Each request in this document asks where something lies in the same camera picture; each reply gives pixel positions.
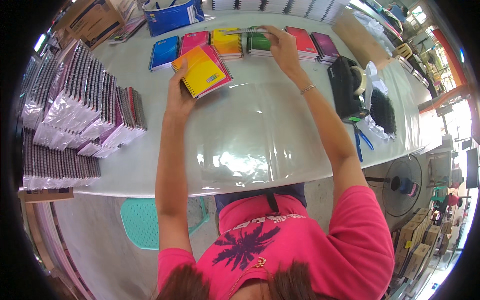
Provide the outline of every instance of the gold necklace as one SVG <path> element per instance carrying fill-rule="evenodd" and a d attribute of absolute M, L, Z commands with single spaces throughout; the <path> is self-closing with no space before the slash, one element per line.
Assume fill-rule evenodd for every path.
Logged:
<path fill-rule="evenodd" d="M 237 281 L 235 282 L 235 284 L 233 285 L 232 287 L 232 290 L 230 291 L 230 294 L 228 295 L 228 299 L 231 299 L 232 296 L 233 296 L 233 291 L 235 290 L 235 287 L 237 286 L 237 283 L 240 281 L 240 279 L 245 275 L 245 273 L 247 273 L 248 271 L 250 271 L 250 269 L 252 268 L 263 268 L 264 267 L 264 264 L 267 262 L 267 260 L 263 257 L 259 257 L 258 258 L 258 262 L 252 266 L 250 266 L 248 269 L 246 269 L 245 271 L 243 271 L 243 273 L 240 275 L 240 277 L 237 279 Z"/>

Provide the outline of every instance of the yellow notebook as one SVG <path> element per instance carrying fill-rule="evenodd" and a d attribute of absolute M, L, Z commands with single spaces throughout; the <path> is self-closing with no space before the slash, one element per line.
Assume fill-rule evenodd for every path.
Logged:
<path fill-rule="evenodd" d="M 188 71 L 182 80 L 193 97 L 197 97 L 225 78 L 222 70 L 200 46 L 193 48 L 172 62 L 172 68 L 175 72 L 180 69 L 183 58 L 188 61 Z"/>
<path fill-rule="evenodd" d="M 220 55 L 241 54 L 241 35 L 224 35 L 225 31 L 239 28 L 219 28 L 210 33 L 210 44 L 214 45 Z"/>

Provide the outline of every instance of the concrete floor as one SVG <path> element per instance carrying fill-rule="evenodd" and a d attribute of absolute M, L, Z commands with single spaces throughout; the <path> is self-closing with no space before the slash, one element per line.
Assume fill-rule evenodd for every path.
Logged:
<path fill-rule="evenodd" d="M 424 187 L 428 182 L 428 161 L 419 157 Z M 385 176 L 391 163 L 365 169 L 370 177 Z M 372 187 L 382 209 L 382 189 Z M 333 208 L 333 179 L 305 184 L 307 211 L 328 232 Z M 423 188 L 414 206 L 428 207 L 431 191 Z M 215 212 L 212 197 L 205 197 L 210 221 L 191 236 L 193 254 L 198 260 L 216 240 Z M 76 194 L 75 199 L 55 202 L 60 228 L 72 258 L 85 283 L 98 300 L 148 300 L 156 297 L 158 251 L 134 246 L 125 234 L 120 217 L 124 198 Z M 197 218 L 198 206 L 189 203 L 189 216 Z M 386 215 L 390 228 L 404 217 Z"/>

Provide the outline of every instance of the pliers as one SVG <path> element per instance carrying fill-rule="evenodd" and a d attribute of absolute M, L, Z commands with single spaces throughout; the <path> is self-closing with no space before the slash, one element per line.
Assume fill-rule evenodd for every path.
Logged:
<path fill-rule="evenodd" d="M 361 147 L 360 147 L 360 136 L 367 143 L 368 147 L 370 147 L 370 149 L 372 150 L 374 150 L 373 145 L 372 143 L 370 143 L 370 140 L 368 139 L 368 137 L 365 134 L 363 134 L 363 132 L 361 132 L 361 130 L 357 127 L 357 125 L 353 124 L 353 130 L 355 131 L 355 141 L 357 142 L 357 153 L 359 155 L 360 162 L 363 162 L 363 156 L 361 155 Z"/>

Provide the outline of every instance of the dark hair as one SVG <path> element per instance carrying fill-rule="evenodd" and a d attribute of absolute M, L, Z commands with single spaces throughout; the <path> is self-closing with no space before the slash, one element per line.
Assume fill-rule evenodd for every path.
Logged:
<path fill-rule="evenodd" d="M 403 16 L 404 16 L 404 17 L 407 17 L 407 15 L 408 15 L 408 8 L 407 8 L 406 6 L 403 6 L 403 7 L 402 7 L 402 13 L 403 13 Z"/>
<path fill-rule="evenodd" d="M 280 269 L 268 280 L 271 300 L 335 300 L 316 294 L 312 289 L 307 264 L 293 262 L 285 271 Z M 156 300 L 208 300 L 210 282 L 203 282 L 202 273 L 191 265 L 175 268 Z"/>

